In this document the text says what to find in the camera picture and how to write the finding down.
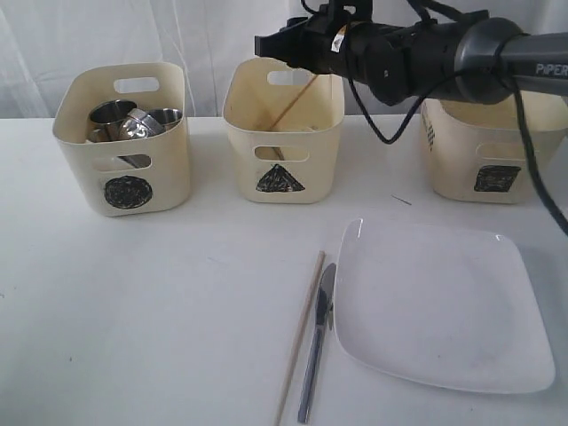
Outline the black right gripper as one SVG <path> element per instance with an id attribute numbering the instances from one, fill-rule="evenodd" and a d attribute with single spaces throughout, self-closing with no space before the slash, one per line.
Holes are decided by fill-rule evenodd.
<path id="1" fill-rule="evenodd" d="M 355 75 L 352 53 L 332 50 L 335 37 L 345 30 L 347 20 L 327 23 L 325 17 L 295 17 L 269 35 L 254 37 L 254 54 L 276 59 L 291 68 L 301 68 L 315 75 Z"/>

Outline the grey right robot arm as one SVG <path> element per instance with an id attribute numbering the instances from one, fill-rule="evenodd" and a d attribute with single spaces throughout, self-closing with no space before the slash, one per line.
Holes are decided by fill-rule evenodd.
<path id="1" fill-rule="evenodd" d="M 515 87 L 567 93 L 567 35 L 529 35 L 504 18 L 408 28 L 294 19 L 257 36 L 255 54 L 364 84 L 389 106 L 422 95 L 492 105 Z"/>

